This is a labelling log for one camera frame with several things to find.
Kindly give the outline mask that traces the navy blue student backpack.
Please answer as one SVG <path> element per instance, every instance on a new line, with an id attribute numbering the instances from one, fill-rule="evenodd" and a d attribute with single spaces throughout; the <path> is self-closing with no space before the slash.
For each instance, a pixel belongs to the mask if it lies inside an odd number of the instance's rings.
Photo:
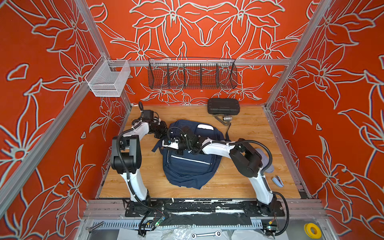
<path id="1" fill-rule="evenodd" d="M 228 133 L 224 135 L 217 128 L 199 122 L 178 120 L 170 124 L 170 128 L 171 138 L 178 137 L 180 130 L 189 128 L 198 137 L 208 137 L 215 141 L 230 140 Z M 193 155 L 188 150 L 166 148 L 162 146 L 165 139 L 166 136 L 161 138 L 152 151 L 160 150 L 163 156 L 163 170 L 168 181 L 179 187 L 201 189 L 215 175 L 222 157 L 203 153 Z"/>

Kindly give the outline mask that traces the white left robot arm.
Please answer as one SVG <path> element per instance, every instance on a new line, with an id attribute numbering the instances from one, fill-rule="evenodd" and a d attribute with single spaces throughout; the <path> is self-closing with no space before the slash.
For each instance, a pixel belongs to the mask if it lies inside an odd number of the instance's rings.
<path id="1" fill-rule="evenodd" d="M 140 172 L 142 165 L 140 141 L 147 134 L 153 134 L 156 139 L 160 139 L 167 130 L 167 124 L 161 121 L 157 113 L 152 110 L 141 110 L 140 117 L 133 121 L 131 128 L 114 137 L 112 141 L 112 169 L 125 180 L 131 201 L 147 209 L 159 209 L 163 203 L 153 205 L 149 190 L 144 185 Z"/>

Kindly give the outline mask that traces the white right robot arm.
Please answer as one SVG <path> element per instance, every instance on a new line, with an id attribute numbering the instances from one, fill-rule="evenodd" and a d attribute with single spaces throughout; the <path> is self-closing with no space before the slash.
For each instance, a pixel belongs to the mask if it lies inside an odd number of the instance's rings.
<path id="1" fill-rule="evenodd" d="M 188 151 L 194 156 L 215 155 L 231 159 L 238 172 L 251 182 L 260 215 L 288 215 L 283 212 L 282 204 L 277 199 L 277 196 L 283 198 L 283 195 L 273 192 L 267 182 L 265 171 L 272 165 L 273 156 L 262 143 L 244 139 L 236 142 L 212 140 L 194 135 L 190 129 L 184 128 L 175 137 L 168 133 L 162 145 L 181 152 Z"/>

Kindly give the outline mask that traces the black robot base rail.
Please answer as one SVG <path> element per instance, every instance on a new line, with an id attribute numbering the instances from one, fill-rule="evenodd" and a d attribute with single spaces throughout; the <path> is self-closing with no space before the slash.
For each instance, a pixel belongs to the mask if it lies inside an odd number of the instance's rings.
<path id="1" fill-rule="evenodd" d="M 285 204 L 273 200 L 271 205 L 262 204 L 256 199 L 152 199 L 152 210 L 142 204 L 123 198 L 126 217 L 144 216 L 148 211 L 151 217 L 169 217 L 172 214 L 242 214 L 246 217 L 284 217 Z"/>

